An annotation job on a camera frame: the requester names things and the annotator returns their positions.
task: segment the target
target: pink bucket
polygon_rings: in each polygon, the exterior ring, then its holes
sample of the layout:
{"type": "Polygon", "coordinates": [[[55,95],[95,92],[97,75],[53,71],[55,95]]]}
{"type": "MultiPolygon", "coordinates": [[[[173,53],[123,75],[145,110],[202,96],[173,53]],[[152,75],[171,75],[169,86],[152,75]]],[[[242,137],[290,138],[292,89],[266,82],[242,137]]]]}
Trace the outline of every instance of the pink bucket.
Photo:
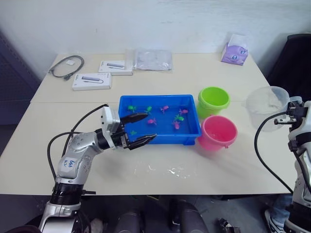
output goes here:
{"type": "Polygon", "coordinates": [[[210,116],[201,125],[200,145],[211,151],[228,148],[237,138],[238,130],[231,120],[223,116],[210,116]]]}

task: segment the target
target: pink toy fish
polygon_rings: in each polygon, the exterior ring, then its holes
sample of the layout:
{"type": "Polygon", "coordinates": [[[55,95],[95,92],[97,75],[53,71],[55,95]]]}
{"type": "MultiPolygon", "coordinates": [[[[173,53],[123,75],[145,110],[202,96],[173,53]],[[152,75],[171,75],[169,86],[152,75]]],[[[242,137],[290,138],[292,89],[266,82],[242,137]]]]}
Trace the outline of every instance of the pink toy fish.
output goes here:
{"type": "Polygon", "coordinates": [[[167,105],[165,105],[165,106],[163,106],[163,108],[160,108],[160,110],[161,110],[161,111],[163,112],[163,114],[164,114],[164,111],[165,111],[165,110],[168,110],[168,108],[169,108],[169,107],[168,107],[167,105]]]}
{"type": "Polygon", "coordinates": [[[176,130],[179,130],[179,122],[178,121],[175,120],[175,121],[173,121],[172,124],[174,125],[176,130]]]}
{"type": "Polygon", "coordinates": [[[147,121],[148,124],[155,124],[156,125],[156,119],[153,118],[153,119],[150,119],[147,121]]]}
{"type": "Polygon", "coordinates": [[[184,109],[184,110],[179,109],[179,113],[180,113],[180,115],[186,114],[186,113],[188,113],[188,110],[187,109],[184,109]]]}

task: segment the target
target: purple tissue box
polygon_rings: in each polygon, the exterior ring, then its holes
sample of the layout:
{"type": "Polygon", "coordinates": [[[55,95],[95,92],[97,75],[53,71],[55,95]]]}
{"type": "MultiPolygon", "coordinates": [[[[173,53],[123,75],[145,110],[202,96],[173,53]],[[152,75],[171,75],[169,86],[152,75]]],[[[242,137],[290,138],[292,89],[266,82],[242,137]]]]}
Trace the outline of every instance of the purple tissue box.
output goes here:
{"type": "Polygon", "coordinates": [[[228,43],[226,43],[221,61],[242,66],[247,56],[247,49],[237,45],[228,46],[228,43]]]}

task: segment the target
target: tissue box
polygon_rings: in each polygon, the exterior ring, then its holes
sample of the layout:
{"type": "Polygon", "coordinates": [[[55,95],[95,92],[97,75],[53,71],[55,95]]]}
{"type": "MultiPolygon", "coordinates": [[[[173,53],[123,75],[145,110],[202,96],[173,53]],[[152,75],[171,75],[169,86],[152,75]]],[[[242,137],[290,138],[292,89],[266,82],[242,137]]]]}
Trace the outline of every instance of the tissue box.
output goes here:
{"type": "Polygon", "coordinates": [[[133,75],[132,67],[126,67],[125,61],[101,61],[98,72],[109,72],[111,75],[133,75]]]}
{"type": "Polygon", "coordinates": [[[230,41],[225,45],[221,61],[242,66],[248,56],[246,47],[245,36],[232,35],[230,41]]]}
{"type": "Polygon", "coordinates": [[[111,88],[110,73],[77,74],[72,84],[72,89],[74,91],[110,89],[110,88],[111,88]]]}

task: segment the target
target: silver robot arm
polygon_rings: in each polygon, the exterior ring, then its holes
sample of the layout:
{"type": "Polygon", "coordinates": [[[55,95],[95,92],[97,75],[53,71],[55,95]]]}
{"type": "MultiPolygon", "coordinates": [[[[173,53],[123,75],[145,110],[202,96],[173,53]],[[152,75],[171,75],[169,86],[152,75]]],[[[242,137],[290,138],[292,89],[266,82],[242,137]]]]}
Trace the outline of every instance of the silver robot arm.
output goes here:
{"type": "Polygon", "coordinates": [[[311,233],[311,101],[290,103],[287,115],[287,120],[275,120],[275,124],[292,125],[288,145],[296,157],[297,180],[284,230],[288,233],[311,233]]]}
{"type": "Polygon", "coordinates": [[[83,186],[95,155],[108,148],[123,147],[130,150],[146,145],[156,134],[146,135],[130,142],[124,125],[144,119],[146,113],[119,118],[118,112],[103,107],[102,128],[94,132],[77,134],[69,143],[65,155],[58,163],[58,172],[51,199],[47,202],[39,225],[41,232],[71,232],[81,206],[83,186]]]}

